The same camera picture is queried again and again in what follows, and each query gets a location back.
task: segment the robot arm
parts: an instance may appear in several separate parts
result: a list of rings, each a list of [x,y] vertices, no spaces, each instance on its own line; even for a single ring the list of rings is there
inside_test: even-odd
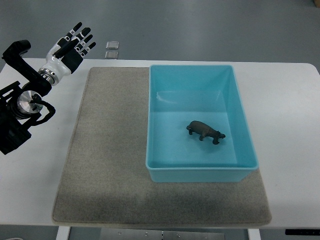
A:
[[[48,52],[46,64],[38,72],[22,59],[22,55],[31,48],[29,41],[16,41],[4,51],[2,59],[29,82],[22,88],[16,81],[0,89],[0,151],[3,154],[8,154],[25,143],[31,137],[28,132],[31,126],[43,124],[55,114],[55,108],[42,100],[42,97],[64,76],[72,74],[96,45],[93,42],[86,47],[93,37],[91,34],[87,36],[91,31],[88,27],[75,35],[81,25],[79,22],[65,37],[59,39]],[[49,113],[38,120],[43,106]],[[21,124],[19,120],[24,119],[27,121]]]

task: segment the plastic container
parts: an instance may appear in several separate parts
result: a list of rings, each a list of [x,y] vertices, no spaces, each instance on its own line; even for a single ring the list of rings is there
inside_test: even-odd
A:
[[[200,141],[194,120],[226,137]],[[232,66],[150,67],[146,167],[154,182],[239,182],[258,168]]]

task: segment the white table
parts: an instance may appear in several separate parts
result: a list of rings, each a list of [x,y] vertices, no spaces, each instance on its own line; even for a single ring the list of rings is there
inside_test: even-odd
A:
[[[39,69],[45,59],[26,58]],[[82,93],[92,67],[232,65],[272,221],[264,228],[320,228],[320,75],[306,63],[85,59],[43,99],[56,114],[29,129],[17,150],[0,153],[0,224],[52,225],[51,212]],[[6,65],[0,89],[27,82]]]

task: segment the gray floor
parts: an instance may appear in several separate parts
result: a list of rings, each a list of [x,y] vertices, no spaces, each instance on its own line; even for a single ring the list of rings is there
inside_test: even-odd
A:
[[[27,39],[31,49],[24,57],[44,58],[80,21],[97,43],[89,59],[104,59],[106,42],[119,41],[118,58],[125,60],[310,63],[320,70],[320,8],[313,0],[2,0],[0,53]],[[4,65],[0,59],[0,70]],[[0,225],[0,233],[6,231],[27,240],[40,239],[28,237],[30,231],[53,236],[57,228]],[[261,236],[315,239],[284,232],[263,230]],[[99,238],[100,229],[71,229],[70,239],[84,236]]]
[[[114,237],[113,229],[108,228],[97,228],[97,227],[72,227],[69,234],[69,240],[135,240],[138,238],[137,232],[141,230],[120,230],[121,235]],[[248,232],[246,229],[188,229],[189,232],[193,233],[217,233],[224,234],[225,240],[249,240]],[[24,240],[55,240],[58,232],[57,226],[22,226],[22,225],[0,225],[0,240],[10,239],[10,238],[23,238]],[[181,234],[181,240],[185,239],[203,239],[194,238],[198,235],[193,235],[193,238],[186,238],[188,236],[187,232],[185,235]],[[151,240],[161,240],[162,237],[156,235],[157,237],[151,238],[152,231],[143,230],[142,237],[144,238],[144,233],[148,233],[145,239]],[[260,235],[262,240],[318,240],[319,236],[289,236],[285,235],[284,229],[261,229]],[[177,234],[171,234],[173,238],[164,237],[163,239],[173,240],[176,239]]]

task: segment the toy hippopotamus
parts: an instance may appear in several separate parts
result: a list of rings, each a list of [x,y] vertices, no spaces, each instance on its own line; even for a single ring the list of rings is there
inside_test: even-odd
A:
[[[218,139],[224,139],[226,137],[226,135],[214,130],[212,127],[208,126],[207,124],[204,124],[201,121],[190,122],[186,129],[189,130],[190,135],[192,135],[192,132],[200,134],[200,141],[203,141],[205,137],[212,137],[212,143],[214,145],[219,144]]]

